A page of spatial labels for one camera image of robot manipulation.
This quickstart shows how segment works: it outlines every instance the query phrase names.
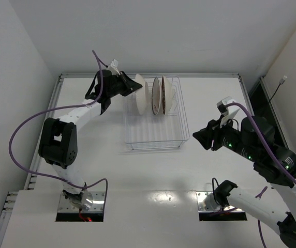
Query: metal plate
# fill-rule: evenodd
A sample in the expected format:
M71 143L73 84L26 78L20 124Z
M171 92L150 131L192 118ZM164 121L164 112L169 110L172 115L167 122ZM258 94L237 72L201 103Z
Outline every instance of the metal plate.
M198 210L199 213L212 213L213 211L211 210L206 210L205 209L205 204L204 204L204 200L205 198L212 193L212 191L197 191L196 192L196 197L197 197L197 201L198 201ZM234 208L233 206L228 206L226 208L224 208L224 211L229 210L231 208ZM231 212L245 212L240 208L234 209Z
M93 205L90 210L85 211L86 213L102 213L103 204L105 203L104 192L90 192L93 196ZM79 209L71 205L68 199L65 199L64 195L61 194L60 201L58 204L58 213L78 213Z

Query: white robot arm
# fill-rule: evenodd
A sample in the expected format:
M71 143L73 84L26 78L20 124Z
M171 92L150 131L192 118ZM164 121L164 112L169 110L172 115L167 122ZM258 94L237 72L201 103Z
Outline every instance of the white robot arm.
M254 162L254 170L280 194L290 212L284 213L270 207L228 180L208 195L204 204L207 209L213 208L214 211L219 211L221 207L226 206L240 208L268 225L280 236L285 245L296 247L296 155L289 149L274 144L274 127L264 118L252 117L279 164L291 175L289 178L270 158L270 154L262 145L248 117L242 120L240 131L233 129L232 118L239 110L234 103L236 101L230 97L220 101L217 104L221 112L220 119L211 120L205 129L194 133L193 137L206 150L215 151L224 146Z
M103 114L111 104L112 97L118 94L127 96L142 87L123 71L118 71L116 60L107 70L102 70L102 75L103 86L97 73L82 102L83 107L75 108L60 118L45 120L39 144L39 155L52 165L61 178L79 187L63 182L63 194L73 205L84 210L87 210L86 197L90 196L85 194L87 190L82 189L86 184L73 164L78 154L77 132L93 118ZM97 101L95 104L90 104L92 100Z

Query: white plate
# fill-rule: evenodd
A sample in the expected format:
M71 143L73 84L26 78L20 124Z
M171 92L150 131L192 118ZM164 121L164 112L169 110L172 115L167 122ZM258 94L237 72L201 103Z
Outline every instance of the white plate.
M162 77L162 110L163 114L169 113L172 107L172 86L170 81L163 76Z
M148 83L139 74L136 74L134 81L142 85L142 88L136 91L136 102L139 114L143 115L147 107L147 101L149 99Z
M152 110L154 115L157 115L159 112L159 109L161 107L161 100L162 100L161 84L158 77L156 77L154 79L154 84L152 89Z

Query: red wire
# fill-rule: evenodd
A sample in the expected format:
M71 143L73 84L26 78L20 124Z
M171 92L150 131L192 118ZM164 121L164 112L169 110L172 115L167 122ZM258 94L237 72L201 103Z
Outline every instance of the red wire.
M81 215L81 209L79 209L79 218L82 219L83 221L86 221L86 218L84 218L84 217Z

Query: wire dish rack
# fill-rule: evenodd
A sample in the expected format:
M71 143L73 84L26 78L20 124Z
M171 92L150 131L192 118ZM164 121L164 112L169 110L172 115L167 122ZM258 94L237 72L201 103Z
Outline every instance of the wire dish rack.
M167 76L172 85L172 108L167 115L154 115L151 96L154 77L146 77L149 100L143 115L137 109L135 93L124 100L125 143L128 150L157 150L180 148L189 139L185 106L177 76Z

